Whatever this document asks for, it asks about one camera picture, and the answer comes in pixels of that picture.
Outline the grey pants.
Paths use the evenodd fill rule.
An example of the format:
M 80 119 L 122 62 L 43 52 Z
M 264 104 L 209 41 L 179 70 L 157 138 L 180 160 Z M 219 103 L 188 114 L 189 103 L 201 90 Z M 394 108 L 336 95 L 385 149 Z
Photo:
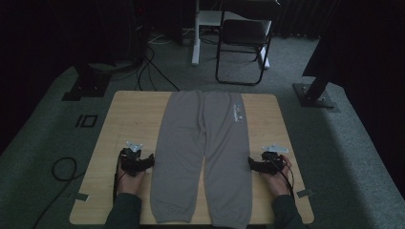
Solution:
M 240 94 L 172 93 L 160 124 L 151 183 L 156 222 L 189 222 L 203 178 L 212 224 L 246 229 L 252 212 L 249 156 Z

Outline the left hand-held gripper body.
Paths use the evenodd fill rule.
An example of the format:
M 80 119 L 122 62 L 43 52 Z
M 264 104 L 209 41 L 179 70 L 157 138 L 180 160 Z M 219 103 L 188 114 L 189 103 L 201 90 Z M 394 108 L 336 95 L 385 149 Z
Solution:
M 142 144 L 127 141 L 126 145 L 127 147 L 119 153 L 120 168 L 131 177 L 135 177 L 138 172 L 141 172 L 142 164 L 149 161 L 140 158 Z

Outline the black folding chair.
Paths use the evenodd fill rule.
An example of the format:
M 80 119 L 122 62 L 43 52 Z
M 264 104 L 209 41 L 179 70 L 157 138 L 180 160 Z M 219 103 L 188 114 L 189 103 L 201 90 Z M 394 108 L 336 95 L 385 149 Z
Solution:
M 282 6 L 278 0 L 224 0 L 216 50 L 215 78 L 219 83 L 255 86 L 262 81 L 273 27 L 281 13 Z M 221 80 L 219 70 L 221 53 L 224 51 L 222 45 L 253 48 L 255 61 L 265 51 L 259 78 L 254 82 Z

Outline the black stand base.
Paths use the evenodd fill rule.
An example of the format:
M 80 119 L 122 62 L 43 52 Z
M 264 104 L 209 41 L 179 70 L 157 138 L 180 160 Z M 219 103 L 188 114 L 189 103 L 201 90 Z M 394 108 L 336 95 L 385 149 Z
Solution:
M 78 77 L 63 101 L 79 101 L 82 97 L 103 97 L 112 75 L 92 68 L 88 64 L 74 65 Z

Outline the person's left hand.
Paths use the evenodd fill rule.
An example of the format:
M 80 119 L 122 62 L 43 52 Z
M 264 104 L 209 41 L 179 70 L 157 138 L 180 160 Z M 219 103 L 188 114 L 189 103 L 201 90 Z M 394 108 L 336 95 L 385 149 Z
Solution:
M 138 172 L 135 177 L 131 177 L 121 168 L 117 171 L 117 194 L 138 195 L 141 190 L 141 184 L 146 175 L 145 171 Z

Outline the person's right hand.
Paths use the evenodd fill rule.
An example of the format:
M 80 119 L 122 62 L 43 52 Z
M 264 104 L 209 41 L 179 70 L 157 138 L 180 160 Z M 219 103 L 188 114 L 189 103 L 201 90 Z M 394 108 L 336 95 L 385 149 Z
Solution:
M 291 162 L 285 156 L 282 156 L 285 162 L 285 167 L 276 175 L 262 174 L 262 178 L 266 181 L 269 192 L 274 198 L 279 196 L 289 196 L 288 172 Z

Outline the white desk frame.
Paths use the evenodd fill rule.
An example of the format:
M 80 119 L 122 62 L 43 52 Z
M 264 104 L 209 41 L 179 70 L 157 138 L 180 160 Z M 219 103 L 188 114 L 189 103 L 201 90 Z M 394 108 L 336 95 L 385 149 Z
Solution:
M 221 13 L 219 10 L 200 10 L 200 1 L 195 0 L 196 9 L 195 9 L 195 35 L 194 35 L 194 46 L 191 64 L 192 66 L 198 66 L 200 63 L 200 26 L 220 26 Z M 224 15 L 225 19 L 240 19 L 247 20 L 240 15 L 237 15 L 233 12 L 226 12 Z M 273 26 L 272 21 L 261 21 L 265 26 L 265 32 L 269 33 L 270 27 Z M 265 58 L 265 51 L 260 52 L 261 60 L 265 63 L 265 70 L 269 69 L 270 63 L 268 58 Z

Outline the black stand with base plate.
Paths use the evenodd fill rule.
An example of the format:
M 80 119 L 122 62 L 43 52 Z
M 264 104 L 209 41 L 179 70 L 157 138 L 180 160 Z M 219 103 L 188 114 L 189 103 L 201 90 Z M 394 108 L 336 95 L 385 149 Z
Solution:
M 293 89 L 302 107 L 336 109 L 335 102 L 330 100 L 326 87 L 329 76 L 317 76 L 311 84 L 294 83 Z

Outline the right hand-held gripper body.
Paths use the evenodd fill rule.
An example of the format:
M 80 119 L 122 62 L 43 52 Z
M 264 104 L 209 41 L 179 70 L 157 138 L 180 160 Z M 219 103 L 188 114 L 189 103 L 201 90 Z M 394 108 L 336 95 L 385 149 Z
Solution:
M 278 172 L 281 172 L 286 165 L 283 154 L 288 153 L 288 148 L 272 144 L 264 146 L 263 150 L 259 172 L 271 175 L 276 175 Z

